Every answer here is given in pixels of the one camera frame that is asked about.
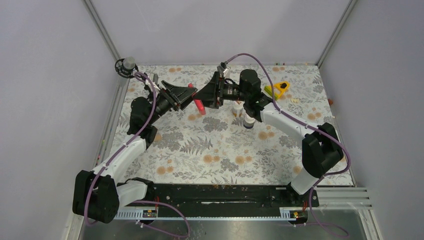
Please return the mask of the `red pill organizer box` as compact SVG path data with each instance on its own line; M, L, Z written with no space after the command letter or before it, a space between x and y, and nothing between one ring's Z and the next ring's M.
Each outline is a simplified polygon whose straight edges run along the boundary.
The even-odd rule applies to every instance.
M192 83L189 83L188 84L188 87L189 88L194 88L194 85L192 84ZM201 114L202 116L205 116L206 115L206 108L205 108L205 106L204 106L204 104L203 104L203 102L201 101L201 100L199 100L199 99L193 99L193 101L194 101L194 103L195 103L195 105L196 105L196 107L197 107L197 110L198 110L198 112L199 112L199 114Z

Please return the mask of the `white orange pill bottle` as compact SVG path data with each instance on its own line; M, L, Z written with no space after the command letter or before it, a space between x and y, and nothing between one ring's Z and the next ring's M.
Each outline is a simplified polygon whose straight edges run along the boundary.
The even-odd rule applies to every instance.
M244 102L243 101L233 101L231 112L232 114L238 118L243 115L244 110Z

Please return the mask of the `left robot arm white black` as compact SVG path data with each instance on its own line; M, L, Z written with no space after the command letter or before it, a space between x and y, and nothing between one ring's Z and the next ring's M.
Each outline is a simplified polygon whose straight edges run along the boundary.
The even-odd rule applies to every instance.
M162 88L150 87L147 97L135 98L130 104L129 129L121 147L92 170L81 170L77 174L72 212L107 224L119 209L135 201L144 206L152 204L155 192L150 181L137 178L118 183L118 180L154 142L158 131L154 122L171 110L184 110L196 92L195 87L162 81Z

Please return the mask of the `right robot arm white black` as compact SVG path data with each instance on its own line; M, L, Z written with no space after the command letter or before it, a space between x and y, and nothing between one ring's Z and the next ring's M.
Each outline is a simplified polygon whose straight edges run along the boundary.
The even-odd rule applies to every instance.
M225 100L242 101L245 113L250 118L275 127L301 145L302 169L289 183L286 193L287 201L293 206L301 205L307 199L306 192L328 175L329 170L341 159L348 156L333 125L327 122L311 124L282 111L273 98L262 92L261 80L255 70L242 70L238 84L224 79L216 71L193 97L212 109L218 109Z

